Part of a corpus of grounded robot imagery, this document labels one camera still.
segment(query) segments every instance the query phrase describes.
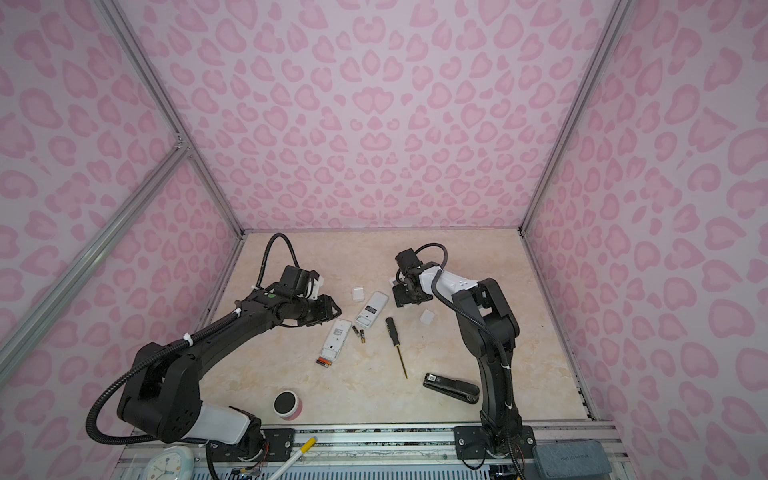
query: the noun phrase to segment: mounting plate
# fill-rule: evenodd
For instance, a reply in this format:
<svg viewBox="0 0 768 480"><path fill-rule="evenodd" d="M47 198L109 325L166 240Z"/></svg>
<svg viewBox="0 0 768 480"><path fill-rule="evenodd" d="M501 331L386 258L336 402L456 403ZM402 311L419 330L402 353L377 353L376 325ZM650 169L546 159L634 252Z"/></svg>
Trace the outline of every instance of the mounting plate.
<svg viewBox="0 0 768 480"><path fill-rule="evenodd" d="M294 429L264 429L264 440L270 444L270 451L266 456L268 462L285 462L290 458L293 448L293 437L296 434ZM240 462L233 449L226 444L217 443L213 449L214 462Z"/></svg>
<svg viewBox="0 0 768 480"><path fill-rule="evenodd" d="M461 460L482 460L483 458L490 457L485 451L488 446L488 440L482 427L454 427L453 438L457 458ZM531 427L523 425L516 442L525 458L533 458L533 447L536 445L536 438L533 436L533 429ZM517 456L521 458L520 452L517 452Z"/></svg>

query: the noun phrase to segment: yellow pen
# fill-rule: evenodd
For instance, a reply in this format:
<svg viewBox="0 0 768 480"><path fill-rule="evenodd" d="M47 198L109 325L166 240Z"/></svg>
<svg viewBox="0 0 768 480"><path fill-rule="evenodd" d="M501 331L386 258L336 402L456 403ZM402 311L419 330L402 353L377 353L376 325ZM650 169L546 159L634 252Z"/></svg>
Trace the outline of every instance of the yellow pen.
<svg viewBox="0 0 768 480"><path fill-rule="evenodd" d="M288 458L288 460L270 476L270 480L277 480L288 468L290 468L291 465L296 463L296 460L301 458L301 455L307 453L312 448L312 445L315 445L315 442L317 442L317 439L312 437L303 447L301 447L301 449L299 449L298 452L291 455L291 458Z"/></svg>

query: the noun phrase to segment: alarm clock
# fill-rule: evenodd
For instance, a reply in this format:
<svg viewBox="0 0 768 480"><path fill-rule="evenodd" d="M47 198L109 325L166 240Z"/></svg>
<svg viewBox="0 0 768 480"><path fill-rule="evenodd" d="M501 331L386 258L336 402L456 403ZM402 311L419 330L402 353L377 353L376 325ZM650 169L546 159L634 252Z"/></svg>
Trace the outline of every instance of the alarm clock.
<svg viewBox="0 0 768 480"><path fill-rule="evenodd" d="M142 480L190 480L194 455L188 447L175 446L153 457L144 469Z"/></svg>

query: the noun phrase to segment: screwdriver shaft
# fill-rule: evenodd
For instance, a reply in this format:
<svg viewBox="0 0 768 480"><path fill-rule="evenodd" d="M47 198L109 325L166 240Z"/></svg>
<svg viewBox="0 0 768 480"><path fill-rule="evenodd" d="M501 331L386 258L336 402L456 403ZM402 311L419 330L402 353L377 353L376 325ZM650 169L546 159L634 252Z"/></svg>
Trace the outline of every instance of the screwdriver shaft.
<svg viewBox="0 0 768 480"><path fill-rule="evenodd" d="M405 373L406 379L408 379L408 372L406 372L406 365L402 361L402 354L400 353L400 345L396 345L397 347L397 354L400 356L400 365L402 365L402 372Z"/></svg>

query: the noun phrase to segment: round container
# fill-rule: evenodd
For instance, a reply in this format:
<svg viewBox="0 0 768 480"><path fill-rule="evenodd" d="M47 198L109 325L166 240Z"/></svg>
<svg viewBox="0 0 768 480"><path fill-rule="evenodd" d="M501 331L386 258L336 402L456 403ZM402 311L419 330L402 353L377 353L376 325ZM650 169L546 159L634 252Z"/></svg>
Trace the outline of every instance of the round container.
<svg viewBox="0 0 768 480"><path fill-rule="evenodd" d="M283 390L272 405L277 416L284 420L294 420L301 413L301 399L291 390Z"/></svg>

